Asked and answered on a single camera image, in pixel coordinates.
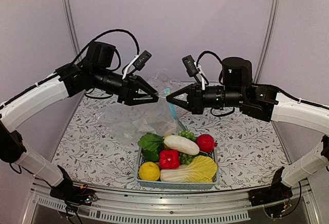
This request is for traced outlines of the blue zipper clear bag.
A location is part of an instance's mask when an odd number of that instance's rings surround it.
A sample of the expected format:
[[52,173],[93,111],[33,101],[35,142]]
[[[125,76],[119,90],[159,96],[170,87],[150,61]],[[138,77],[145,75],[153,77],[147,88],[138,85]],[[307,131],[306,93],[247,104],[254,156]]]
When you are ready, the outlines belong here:
[[98,123],[105,126],[115,140],[129,144],[138,142],[146,133],[164,136],[185,130],[173,104],[166,101],[170,89],[160,92],[156,103],[126,106],[111,104],[97,113]]

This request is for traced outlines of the white radish with leaves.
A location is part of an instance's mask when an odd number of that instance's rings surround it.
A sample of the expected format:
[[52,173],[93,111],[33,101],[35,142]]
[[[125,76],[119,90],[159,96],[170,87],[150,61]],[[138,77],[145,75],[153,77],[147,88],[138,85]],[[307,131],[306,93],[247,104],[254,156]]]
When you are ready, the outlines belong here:
[[149,152],[160,152],[162,146],[192,156],[200,152],[195,142],[178,135],[168,135],[164,138],[154,133],[146,133],[139,139],[138,146]]

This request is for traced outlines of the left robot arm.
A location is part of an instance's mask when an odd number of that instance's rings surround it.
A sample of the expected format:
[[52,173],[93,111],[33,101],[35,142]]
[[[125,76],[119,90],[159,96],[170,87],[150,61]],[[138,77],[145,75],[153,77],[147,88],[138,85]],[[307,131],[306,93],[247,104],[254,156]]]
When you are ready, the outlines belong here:
[[103,42],[92,42],[79,63],[68,63],[36,83],[33,87],[1,105],[1,160],[26,169],[34,177],[45,180],[65,200],[73,200],[76,188],[64,169],[52,164],[36,152],[19,129],[29,120],[46,118],[45,110],[55,103],[72,98],[91,89],[117,96],[118,103],[127,106],[156,103],[157,91],[142,77],[135,75],[151,58],[151,53],[138,53],[122,74],[110,70],[116,47]]

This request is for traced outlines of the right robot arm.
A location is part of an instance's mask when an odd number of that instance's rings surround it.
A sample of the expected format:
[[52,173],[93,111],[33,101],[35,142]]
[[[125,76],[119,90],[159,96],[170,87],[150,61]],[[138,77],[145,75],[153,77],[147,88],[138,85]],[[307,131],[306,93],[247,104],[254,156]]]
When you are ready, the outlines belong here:
[[195,115],[205,108],[238,108],[254,119],[294,128],[299,139],[320,139],[308,147],[309,152],[275,172],[266,189],[269,201],[277,201],[286,188],[328,166],[328,106],[294,97],[273,85],[254,83],[249,60],[229,57],[220,64],[220,85],[201,80],[169,94],[167,101]]

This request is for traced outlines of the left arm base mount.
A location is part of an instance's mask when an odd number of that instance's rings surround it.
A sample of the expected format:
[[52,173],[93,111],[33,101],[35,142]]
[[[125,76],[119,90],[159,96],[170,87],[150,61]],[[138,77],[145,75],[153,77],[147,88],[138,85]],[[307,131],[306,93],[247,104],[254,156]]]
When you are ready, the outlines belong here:
[[77,206],[90,206],[92,202],[98,199],[96,192],[90,189],[87,184],[74,186],[68,173],[61,166],[58,166],[58,168],[63,174],[63,181],[58,186],[51,187],[51,197],[67,201]]

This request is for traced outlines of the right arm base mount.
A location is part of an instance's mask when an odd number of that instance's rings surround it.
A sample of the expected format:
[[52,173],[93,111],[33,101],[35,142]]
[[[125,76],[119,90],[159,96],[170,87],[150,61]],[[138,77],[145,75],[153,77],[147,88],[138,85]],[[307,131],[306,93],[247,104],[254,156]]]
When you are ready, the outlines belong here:
[[283,217],[292,206],[291,188],[281,183],[275,183],[268,187],[250,190],[248,199],[253,207],[263,206],[265,214],[272,219]]

